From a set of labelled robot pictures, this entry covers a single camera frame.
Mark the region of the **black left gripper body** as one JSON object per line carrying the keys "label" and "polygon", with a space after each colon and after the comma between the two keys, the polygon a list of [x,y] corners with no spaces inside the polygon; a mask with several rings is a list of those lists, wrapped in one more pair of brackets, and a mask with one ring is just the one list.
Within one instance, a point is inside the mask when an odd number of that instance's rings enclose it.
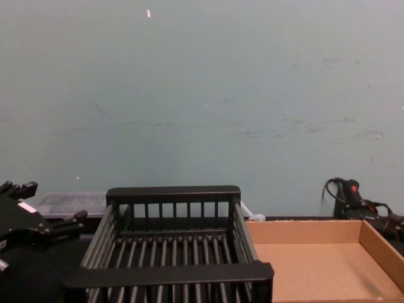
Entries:
{"label": "black left gripper body", "polygon": [[51,229],[35,208],[1,195],[1,252],[16,247],[37,249],[48,239]]}

